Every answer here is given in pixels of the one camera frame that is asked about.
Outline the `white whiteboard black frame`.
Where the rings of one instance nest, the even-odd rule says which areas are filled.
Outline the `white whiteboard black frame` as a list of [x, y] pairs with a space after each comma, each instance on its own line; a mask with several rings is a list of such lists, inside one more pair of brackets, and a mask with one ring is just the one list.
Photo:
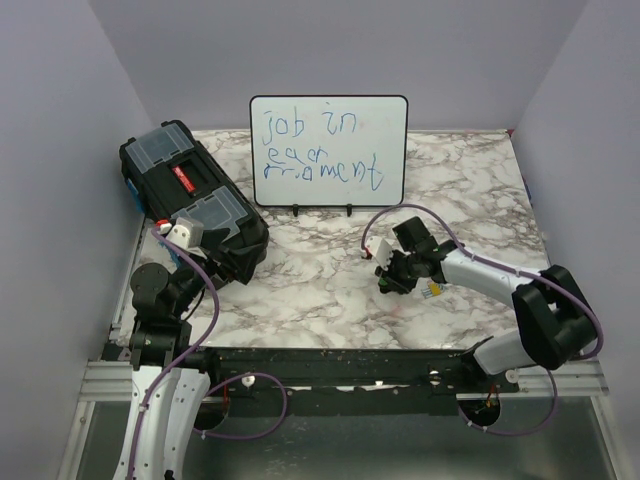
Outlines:
[[404, 199], [402, 95], [257, 95], [249, 104], [262, 207], [386, 207]]

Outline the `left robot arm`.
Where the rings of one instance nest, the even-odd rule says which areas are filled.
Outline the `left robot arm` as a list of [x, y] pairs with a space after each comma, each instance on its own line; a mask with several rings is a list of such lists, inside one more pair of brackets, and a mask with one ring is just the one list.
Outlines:
[[269, 241], [267, 231], [231, 234], [176, 222], [160, 223], [151, 234], [176, 266], [148, 262], [130, 278], [132, 390], [117, 479], [181, 478], [201, 401], [222, 380], [214, 354], [191, 337], [184, 313], [198, 295], [218, 296], [216, 273], [248, 282]]

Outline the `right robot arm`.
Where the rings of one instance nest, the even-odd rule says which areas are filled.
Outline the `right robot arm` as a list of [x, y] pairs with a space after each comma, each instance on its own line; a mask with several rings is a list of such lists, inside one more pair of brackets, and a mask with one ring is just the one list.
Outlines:
[[381, 293], [408, 294], [428, 278], [473, 290], [515, 313], [515, 330], [480, 341], [461, 355], [460, 379], [467, 389], [483, 391], [496, 375], [512, 369], [556, 370], [598, 339], [586, 299], [566, 268], [536, 271], [482, 260], [453, 240], [437, 242], [418, 217], [393, 232], [399, 249], [380, 237], [364, 244], [366, 255], [377, 262]]

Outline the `green black whiteboard eraser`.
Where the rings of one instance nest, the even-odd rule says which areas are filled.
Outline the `green black whiteboard eraser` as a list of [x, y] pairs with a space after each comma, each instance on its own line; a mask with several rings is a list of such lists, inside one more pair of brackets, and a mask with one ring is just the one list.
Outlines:
[[384, 280], [380, 280], [378, 282], [378, 287], [379, 287], [379, 291], [382, 294], [387, 294], [395, 291], [395, 289], [388, 282]]

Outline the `yellow grey small connector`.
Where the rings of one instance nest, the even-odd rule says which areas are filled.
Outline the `yellow grey small connector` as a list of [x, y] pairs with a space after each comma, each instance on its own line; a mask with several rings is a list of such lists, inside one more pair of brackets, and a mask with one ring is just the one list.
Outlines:
[[446, 291], [446, 286], [441, 283], [429, 281], [421, 287], [420, 292], [424, 299], [431, 299], [442, 295]]

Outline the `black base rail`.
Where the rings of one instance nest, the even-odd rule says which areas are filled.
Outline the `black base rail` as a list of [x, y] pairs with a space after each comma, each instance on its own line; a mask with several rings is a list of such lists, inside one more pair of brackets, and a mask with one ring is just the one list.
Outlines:
[[519, 388], [512, 375], [476, 379], [458, 350], [208, 348], [213, 381], [249, 372], [253, 384], [235, 381], [207, 410], [230, 404], [235, 417], [357, 416], [426, 413], [454, 416], [458, 399], [484, 399]]

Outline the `black plastic toolbox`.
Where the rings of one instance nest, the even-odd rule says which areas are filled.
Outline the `black plastic toolbox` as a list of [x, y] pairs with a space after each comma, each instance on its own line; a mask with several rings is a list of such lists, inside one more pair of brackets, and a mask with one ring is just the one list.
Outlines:
[[[190, 217], [200, 221], [204, 231], [229, 228], [227, 239], [239, 232], [264, 231], [266, 258], [268, 224], [182, 121], [166, 121], [129, 139], [119, 147], [119, 158], [125, 182], [149, 218]], [[210, 275], [224, 283], [236, 281], [203, 254]]]

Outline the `aluminium extrusion frame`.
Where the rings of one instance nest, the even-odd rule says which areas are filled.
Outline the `aluminium extrusion frame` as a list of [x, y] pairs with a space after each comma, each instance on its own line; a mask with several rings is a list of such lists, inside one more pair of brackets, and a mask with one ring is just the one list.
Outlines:
[[[131, 255], [127, 262], [124, 279], [108, 330], [107, 346], [119, 337], [122, 313], [125, 306], [126, 284], [139, 258], [141, 242], [144, 240], [145, 220], [137, 223]], [[76, 409], [67, 438], [58, 479], [76, 479], [80, 470], [86, 441], [95, 406], [99, 402], [128, 402], [130, 400], [130, 367], [124, 361], [88, 361], [81, 381]]]

